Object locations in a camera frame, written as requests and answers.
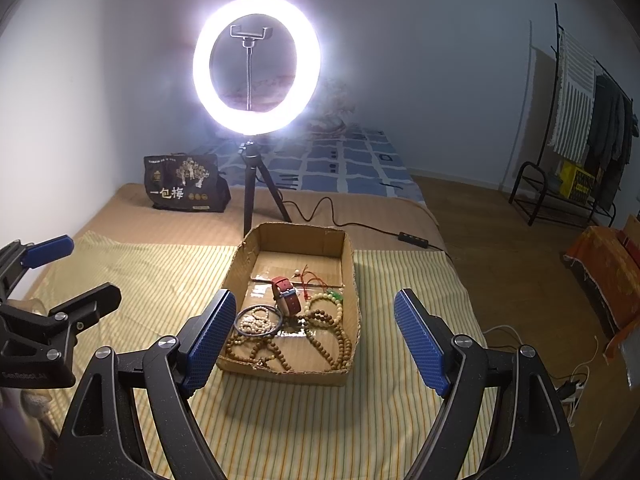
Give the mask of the dark hanging clothes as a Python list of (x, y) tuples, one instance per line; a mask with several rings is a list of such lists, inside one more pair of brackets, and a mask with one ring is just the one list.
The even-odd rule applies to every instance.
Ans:
[(630, 162), (632, 140), (638, 136), (631, 100), (608, 75), (597, 76), (584, 168), (596, 179), (591, 196), (603, 210), (614, 203)]

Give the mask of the white striped towel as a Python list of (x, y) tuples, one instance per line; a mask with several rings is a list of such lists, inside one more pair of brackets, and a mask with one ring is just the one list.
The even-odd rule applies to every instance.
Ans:
[(596, 96), (596, 58), (569, 32), (560, 30), (555, 121), (548, 145), (555, 154), (582, 164)]

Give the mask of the yellow striped cloth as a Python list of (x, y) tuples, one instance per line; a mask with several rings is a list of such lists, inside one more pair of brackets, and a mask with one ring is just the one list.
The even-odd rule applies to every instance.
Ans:
[[(148, 348), (177, 333), (220, 289), (230, 246), (119, 243), (89, 232), (32, 290), (52, 308), (103, 283), (118, 310), (78, 339), (74, 371), (97, 348)], [(426, 250), (360, 250), (355, 272), (361, 332), (344, 385), (279, 384), (214, 370), (191, 408), (217, 462), (232, 479), (400, 479), (442, 401), (422, 382), (401, 337), (393, 299), (409, 287), (457, 334), (482, 338), (468, 292), (449, 259)]]

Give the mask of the dark blue bangle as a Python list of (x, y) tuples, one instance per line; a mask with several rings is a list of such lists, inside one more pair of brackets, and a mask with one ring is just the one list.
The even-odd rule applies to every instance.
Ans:
[(233, 322), (234, 329), (244, 337), (271, 337), (281, 328), (283, 315), (266, 304), (247, 307), (239, 312)]

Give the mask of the blue patterned bedding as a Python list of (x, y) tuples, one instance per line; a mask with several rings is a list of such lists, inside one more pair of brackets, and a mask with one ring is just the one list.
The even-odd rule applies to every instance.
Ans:
[(202, 149), (217, 156), (218, 168), (231, 185), (245, 182), (241, 145), (247, 141), (256, 145), (281, 190), (367, 194), (425, 203), (381, 130), (328, 116), (300, 118), (283, 130), (249, 138), (217, 131)]

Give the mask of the black snack bag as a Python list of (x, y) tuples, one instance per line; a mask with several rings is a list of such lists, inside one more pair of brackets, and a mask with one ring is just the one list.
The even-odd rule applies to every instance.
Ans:
[(145, 156), (144, 189), (156, 209), (224, 212), (231, 200), (215, 154)]

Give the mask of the black tripod stand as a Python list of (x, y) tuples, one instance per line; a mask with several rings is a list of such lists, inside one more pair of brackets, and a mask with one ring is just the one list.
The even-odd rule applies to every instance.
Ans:
[(286, 210), (283, 197), (269, 172), (258, 145), (253, 141), (241, 144), (239, 154), (245, 165), (244, 202), (243, 202), (243, 235), (247, 236), (254, 226), (254, 215), (262, 220), (274, 220), (276, 210), (283, 222), (292, 222)]

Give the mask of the open cardboard box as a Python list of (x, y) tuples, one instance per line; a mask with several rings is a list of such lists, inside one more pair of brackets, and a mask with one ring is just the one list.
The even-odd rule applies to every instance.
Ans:
[(274, 382), (342, 386), (360, 338), (354, 252), (342, 230), (263, 223), (224, 281), (236, 312), (218, 366)]

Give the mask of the black clothes rack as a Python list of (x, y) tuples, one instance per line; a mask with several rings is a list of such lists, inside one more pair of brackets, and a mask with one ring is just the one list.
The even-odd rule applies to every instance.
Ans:
[(639, 137), (634, 99), (554, 14), (549, 107), (536, 152), (518, 163), (509, 203), (529, 226), (585, 228), (617, 217), (615, 197)]

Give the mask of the tan bed sheet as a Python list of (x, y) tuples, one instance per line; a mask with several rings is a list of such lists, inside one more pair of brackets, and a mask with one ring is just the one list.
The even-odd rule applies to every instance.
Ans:
[[(293, 222), (344, 230), (356, 249), (413, 250), (397, 238), (404, 232), (445, 249), (438, 222), (427, 206), (404, 198), (366, 194), (282, 192)], [(125, 184), (77, 228), (56, 228), (54, 235), (80, 237), (87, 231), (134, 244), (236, 246), (243, 239), (244, 190), (232, 188), (224, 212), (178, 212), (155, 209), (140, 184)]]

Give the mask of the yellow black box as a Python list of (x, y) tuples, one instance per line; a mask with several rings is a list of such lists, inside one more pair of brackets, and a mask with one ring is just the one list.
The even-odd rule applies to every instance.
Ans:
[(594, 185), (594, 177), (574, 162), (563, 160), (558, 177), (561, 180), (559, 193), (576, 204), (587, 203)]

